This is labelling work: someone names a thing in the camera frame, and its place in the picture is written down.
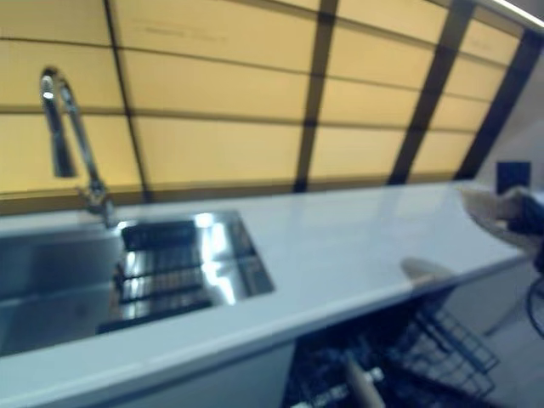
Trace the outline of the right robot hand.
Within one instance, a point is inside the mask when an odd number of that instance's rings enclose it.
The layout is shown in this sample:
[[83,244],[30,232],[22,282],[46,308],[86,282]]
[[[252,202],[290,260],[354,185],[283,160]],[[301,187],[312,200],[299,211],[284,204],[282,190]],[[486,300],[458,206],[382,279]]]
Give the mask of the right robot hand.
[[521,235],[543,235],[543,205],[529,190],[511,188],[501,198],[506,206],[503,219],[508,230]]

